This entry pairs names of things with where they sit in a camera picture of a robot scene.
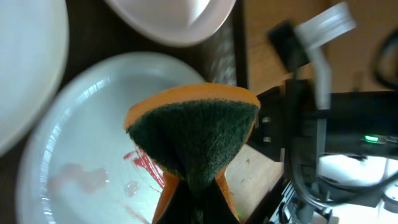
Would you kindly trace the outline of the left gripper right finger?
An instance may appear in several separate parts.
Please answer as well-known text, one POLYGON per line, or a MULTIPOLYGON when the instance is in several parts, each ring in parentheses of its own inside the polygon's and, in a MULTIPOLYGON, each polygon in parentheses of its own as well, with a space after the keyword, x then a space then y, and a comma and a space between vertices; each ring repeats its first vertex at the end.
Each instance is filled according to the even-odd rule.
POLYGON ((202 199, 204 224, 238 224, 238 219, 233 215, 223 193, 213 179, 207 187, 202 199))

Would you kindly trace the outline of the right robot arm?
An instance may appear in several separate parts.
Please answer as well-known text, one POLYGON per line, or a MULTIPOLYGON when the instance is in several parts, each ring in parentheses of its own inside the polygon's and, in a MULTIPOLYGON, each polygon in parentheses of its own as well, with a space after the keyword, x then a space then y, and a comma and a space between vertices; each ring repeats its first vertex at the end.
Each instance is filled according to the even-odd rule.
POLYGON ((348 203, 397 212, 397 93, 334 93, 319 110, 306 80, 287 80, 259 95, 249 145, 285 164, 286 188, 267 223, 337 218, 348 203))

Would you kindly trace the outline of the white plate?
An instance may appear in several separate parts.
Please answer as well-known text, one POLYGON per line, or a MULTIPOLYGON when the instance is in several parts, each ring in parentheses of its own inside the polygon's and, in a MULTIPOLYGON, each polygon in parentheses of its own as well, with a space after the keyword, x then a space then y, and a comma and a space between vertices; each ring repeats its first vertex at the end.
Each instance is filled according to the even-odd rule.
POLYGON ((190 47, 210 38, 235 0, 106 0, 130 27, 154 42, 190 47))
POLYGON ((64 0, 1 0, 1 154, 25 136, 55 94, 68 43, 64 0))

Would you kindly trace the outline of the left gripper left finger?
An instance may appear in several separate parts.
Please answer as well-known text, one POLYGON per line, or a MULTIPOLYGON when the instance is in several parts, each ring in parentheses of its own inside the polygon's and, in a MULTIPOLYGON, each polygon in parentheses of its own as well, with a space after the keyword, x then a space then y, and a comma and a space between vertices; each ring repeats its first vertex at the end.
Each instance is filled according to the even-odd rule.
POLYGON ((180 181, 155 224, 197 223, 199 223, 199 200, 193 195, 189 185, 185 181, 180 181))

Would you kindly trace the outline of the pale blue plate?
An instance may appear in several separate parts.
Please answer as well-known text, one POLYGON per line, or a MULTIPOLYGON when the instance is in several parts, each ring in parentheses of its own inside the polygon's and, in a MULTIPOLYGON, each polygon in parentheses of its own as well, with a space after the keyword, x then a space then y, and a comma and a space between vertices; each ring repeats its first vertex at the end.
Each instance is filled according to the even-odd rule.
POLYGON ((33 132, 17 181, 19 223, 150 223, 162 170, 123 123, 129 108, 166 89, 201 83, 163 54, 121 54, 70 82, 33 132))

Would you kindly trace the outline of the green orange sponge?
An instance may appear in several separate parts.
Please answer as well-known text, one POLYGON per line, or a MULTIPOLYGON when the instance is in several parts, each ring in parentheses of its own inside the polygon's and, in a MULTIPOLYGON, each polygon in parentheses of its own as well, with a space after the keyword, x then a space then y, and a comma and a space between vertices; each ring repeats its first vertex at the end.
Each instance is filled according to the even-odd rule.
POLYGON ((164 172, 165 187, 155 210, 155 223, 185 181, 199 200, 216 179, 238 219, 224 171, 248 140, 261 104, 249 90, 217 83, 178 86, 132 106, 124 129, 164 172))

